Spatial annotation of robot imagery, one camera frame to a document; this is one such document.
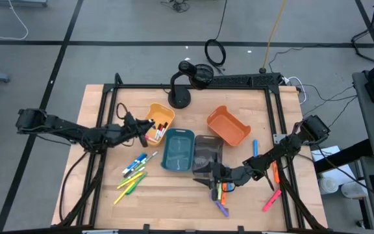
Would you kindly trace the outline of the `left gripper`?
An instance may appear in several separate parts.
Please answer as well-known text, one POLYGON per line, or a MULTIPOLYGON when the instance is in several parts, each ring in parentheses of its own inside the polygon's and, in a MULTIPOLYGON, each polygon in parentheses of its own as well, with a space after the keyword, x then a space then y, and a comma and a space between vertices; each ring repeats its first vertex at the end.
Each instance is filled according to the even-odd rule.
POLYGON ((121 127, 120 142, 124 143, 132 138, 138 137, 143 147, 147 146, 145 134, 155 125, 152 119, 139 120, 133 117, 130 112, 124 116, 123 126, 121 127))

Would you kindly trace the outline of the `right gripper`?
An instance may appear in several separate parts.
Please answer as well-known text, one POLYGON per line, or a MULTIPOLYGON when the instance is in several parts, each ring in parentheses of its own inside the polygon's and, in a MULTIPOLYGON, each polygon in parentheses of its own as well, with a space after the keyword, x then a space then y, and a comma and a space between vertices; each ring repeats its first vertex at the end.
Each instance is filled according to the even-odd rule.
POLYGON ((221 163, 208 163, 203 167, 203 173, 212 173, 213 180, 194 178, 193 180, 217 191, 218 183, 233 183, 236 187, 242 186, 242 167, 228 168, 221 163))

